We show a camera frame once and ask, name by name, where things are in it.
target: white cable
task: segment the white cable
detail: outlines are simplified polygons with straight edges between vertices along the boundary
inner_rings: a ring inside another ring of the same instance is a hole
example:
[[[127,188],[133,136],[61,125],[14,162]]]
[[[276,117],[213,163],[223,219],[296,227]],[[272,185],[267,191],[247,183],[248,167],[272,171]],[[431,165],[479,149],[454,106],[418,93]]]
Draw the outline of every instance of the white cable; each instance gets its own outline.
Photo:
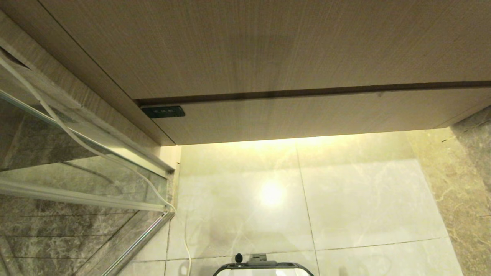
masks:
[[[43,97],[41,97],[41,95],[36,91],[36,89],[29,83],[29,81],[27,81],[21,74],[19,74],[12,66],[10,66],[10,64],[8,64],[5,59],[3,59],[2,56],[0,56],[0,64],[5,68],[7,69],[8,72],[10,72],[10,74],[12,74],[18,81],[20,81],[26,88],[27,90],[29,91],[29,93],[31,93],[35,98],[36,100],[39,101],[39,103],[44,107],[44,109],[48,112],[48,114],[56,121],[56,123],[66,132],[66,134],[68,134],[73,140],[75,140],[80,146],[82,146],[83,148],[85,148],[86,150],[90,151],[91,153],[95,154],[95,155],[98,155],[104,159],[107,159],[107,160],[110,160],[110,161],[113,161],[129,170],[131,170],[132,172],[136,173],[139,177],[141,177],[147,184],[148,186],[150,186],[150,188],[152,188],[153,192],[155,193],[155,195],[157,195],[157,197],[164,203],[164,204],[167,204],[169,205],[175,212],[176,214],[176,219],[179,220],[179,218],[177,218],[177,209],[176,207],[174,207],[174,205],[170,204],[169,202],[167,202],[167,200],[165,200],[161,195],[160,193],[157,191],[157,189],[155,188],[155,186],[153,185],[153,183],[148,179],[146,178],[143,174],[139,173],[136,169],[134,169],[133,167],[127,165],[126,163],[124,163],[123,161],[117,159],[116,157],[114,156],[107,156],[95,149],[93,149],[92,147],[90,147],[89,145],[87,145],[85,142],[83,142],[77,135],[75,135],[72,130],[70,130],[66,125],[65,123],[63,123],[63,121],[61,121],[61,119],[58,117],[58,115],[53,111],[53,109],[44,101]],[[191,274],[191,253],[189,251],[189,248],[188,248],[188,243],[186,242],[186,227],[185,225],[182,224],[182,222],[180,221],[181,223],[181,226],[183,227],[184,229],[184,246],[186,247],[186,251],[188,253],[188,259],[189,259],[189,264],[188,264],[188,273],[187,275],[190,276]]]

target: floor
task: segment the floor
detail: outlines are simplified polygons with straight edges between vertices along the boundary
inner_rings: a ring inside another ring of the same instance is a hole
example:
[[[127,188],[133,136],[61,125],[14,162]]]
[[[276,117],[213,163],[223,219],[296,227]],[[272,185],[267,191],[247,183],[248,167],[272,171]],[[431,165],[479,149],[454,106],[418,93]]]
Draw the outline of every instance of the floor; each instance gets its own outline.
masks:
[[[183,146],[178,215],[123,276],[267,253],[314,275],[462,275],[406,133]]]

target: black label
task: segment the black label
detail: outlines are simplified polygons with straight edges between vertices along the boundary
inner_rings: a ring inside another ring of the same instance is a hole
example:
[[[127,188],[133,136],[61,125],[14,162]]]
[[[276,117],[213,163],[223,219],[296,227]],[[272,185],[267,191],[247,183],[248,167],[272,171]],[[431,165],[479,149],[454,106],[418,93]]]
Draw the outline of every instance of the black label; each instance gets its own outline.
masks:
[[[151,119],[186,116],[184,110],[180,106],[142,108],[141,110]]]

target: wooden cabinet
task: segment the wooden cabinet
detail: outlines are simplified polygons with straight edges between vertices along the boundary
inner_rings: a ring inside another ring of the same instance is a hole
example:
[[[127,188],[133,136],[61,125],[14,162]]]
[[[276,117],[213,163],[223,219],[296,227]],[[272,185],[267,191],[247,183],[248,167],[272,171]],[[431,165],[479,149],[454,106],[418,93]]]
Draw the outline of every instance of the wooden cabinet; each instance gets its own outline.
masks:
[[[488,88],[254,96],[489,81],[489,1],[3,0],[0,8],[161,145],[443,127],[491,104]],[[234,94],[248,100],[217,97]],[[149,120],[135,102],[152,99],[186,116]]]
[[[177,144],[443,128],[491,105],[491,88],[182,104],[154,121]]]

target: black knob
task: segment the black knob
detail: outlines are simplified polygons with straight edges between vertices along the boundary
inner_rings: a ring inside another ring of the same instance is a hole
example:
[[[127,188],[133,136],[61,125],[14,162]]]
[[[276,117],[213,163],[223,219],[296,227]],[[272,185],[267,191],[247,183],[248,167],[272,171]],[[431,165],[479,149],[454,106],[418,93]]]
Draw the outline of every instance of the black knob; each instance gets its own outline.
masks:
[[[242,254],[237,253],[237,255],[235,255],[235,262],[236,262],[236,263],[238,263],[238,264],[242,263],[242,260],[243,260],[243,259],[244,259],[244,258],[242,257]]]

